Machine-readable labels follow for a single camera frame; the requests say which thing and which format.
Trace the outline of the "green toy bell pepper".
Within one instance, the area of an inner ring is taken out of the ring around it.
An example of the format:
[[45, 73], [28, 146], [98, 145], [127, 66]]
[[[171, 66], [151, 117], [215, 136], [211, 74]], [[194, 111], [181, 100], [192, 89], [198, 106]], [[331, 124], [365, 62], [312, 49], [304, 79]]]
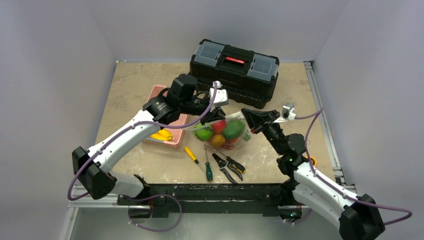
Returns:
[[227, 143], [237, 142], [239, 139], [247, 142], [251, 139], [251, 135], [247, 130], [247, 123], [244, 119], [228, 121], [221, 135], [225, 137]]

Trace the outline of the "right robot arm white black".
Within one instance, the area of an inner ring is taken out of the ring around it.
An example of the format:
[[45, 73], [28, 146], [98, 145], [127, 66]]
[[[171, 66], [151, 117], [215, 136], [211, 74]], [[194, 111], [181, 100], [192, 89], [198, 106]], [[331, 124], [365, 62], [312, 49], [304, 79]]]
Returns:
[[288, 204], [295, 201], [328, 220], [344, 240], [375, 240], [386, 229], [375, 200], [337, 184], [322, 174], [304, 156], [305, 137], [300, 133], [284, 134], [276, 110], [259, 111], [242, 108], [241, 113], [253, 134], [263, 133], [279, 155], [276, 160], [282, 174], [289, 177], [280, 196]]

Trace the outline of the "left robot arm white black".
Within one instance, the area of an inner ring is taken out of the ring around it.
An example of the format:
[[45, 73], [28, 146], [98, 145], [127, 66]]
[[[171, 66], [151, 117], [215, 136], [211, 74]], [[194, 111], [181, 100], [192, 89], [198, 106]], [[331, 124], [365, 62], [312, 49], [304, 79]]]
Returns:
[[146, 203], [149, 191], [140, 176], [112, 170], [128, 152], [162, 129], [184, 129], [223, 116], [221, 107], [228, 105], [229, 97], [221, 82], [214, 81], [204, 98], [199, 98], [197, 83], [192, 75], [179, 75], [171, 86], [150, 98], [129, 122], [105, 140], [87, 149], [77, 147], [72, 152], [74, 177], [67, 190], [68, 200], [82, 198], [72, 196], [73, 187], [79, 181], [94, 200], [117, 194], [138, 205]]

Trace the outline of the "red toy bell pepper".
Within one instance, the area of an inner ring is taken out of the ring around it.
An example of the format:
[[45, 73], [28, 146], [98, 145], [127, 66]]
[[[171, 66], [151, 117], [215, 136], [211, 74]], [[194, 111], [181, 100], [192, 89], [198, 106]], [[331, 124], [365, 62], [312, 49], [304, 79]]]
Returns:
[[224, 129], [226, 128], [226, 126], [227, 126], [226, 120], [221, 120], [221, 121], [217, 121], [217, 122], [213, 123], [211, 125], [213, 134], [214, 135], [221, 134], [224, 131]]

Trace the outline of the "green toy melon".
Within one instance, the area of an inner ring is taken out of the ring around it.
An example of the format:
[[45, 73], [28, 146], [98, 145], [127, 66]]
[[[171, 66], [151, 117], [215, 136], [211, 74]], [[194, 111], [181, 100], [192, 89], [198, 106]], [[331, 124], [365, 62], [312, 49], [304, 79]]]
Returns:
[[196, 139], [207, 142], [214, 135], [214, 131], [210, 125], [202, 125], [199, 123], [195, 126], [193, 135]]

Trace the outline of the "pink plastic basket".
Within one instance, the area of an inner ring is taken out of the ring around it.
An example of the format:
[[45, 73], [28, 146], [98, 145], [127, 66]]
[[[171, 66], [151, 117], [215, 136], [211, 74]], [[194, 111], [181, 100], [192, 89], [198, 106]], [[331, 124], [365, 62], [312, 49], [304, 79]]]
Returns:
[[[165, 88], [166, 88], [165, 85], [160, 85], [160, 84], [154, 85], [147, 99], [150, 100], [151, 98], [156, 97], [160, 93], [160, 91]], [[179, 116], [179, 119], [177, 121], [172, 122], [170, 125], [171, 126], [184, 125], [188, 123], [188, 120], [189, 120], [189, 116], [187, 114], [181, 114]], [[148, 137], [147, 139], [144, 140], [144, 142], [156, 144], [159, 146], [170, 147], [170, 148], [179, 148], [181, 146], [182, 139], [184, 136], [184, 130], [182, 128], [181, 129], [165, 128], [165, 129], [172, 134], [172, 139], [170, 141], [163, 141], [156, 138]]]

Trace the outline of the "clear zip top bag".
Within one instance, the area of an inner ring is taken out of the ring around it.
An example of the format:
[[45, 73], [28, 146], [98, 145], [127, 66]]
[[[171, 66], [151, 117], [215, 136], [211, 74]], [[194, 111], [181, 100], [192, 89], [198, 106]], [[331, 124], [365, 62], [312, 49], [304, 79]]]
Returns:
[[223, 120], [197, 123], [184, 129], [206, 146], [215, 150], [232, 150], [251, 140], [252, 134], [243, 114], [238, 111]]

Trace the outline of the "orange toy fruit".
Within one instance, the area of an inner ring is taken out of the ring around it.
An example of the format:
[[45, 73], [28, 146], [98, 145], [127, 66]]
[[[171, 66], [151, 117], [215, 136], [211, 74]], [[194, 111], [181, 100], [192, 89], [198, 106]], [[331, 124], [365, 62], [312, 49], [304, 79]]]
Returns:
[[225, 143], [226, 143], [226, 139], [221, 134], [215, 134], [209, 140], [210, 146], [214, 149], [221, 148]]

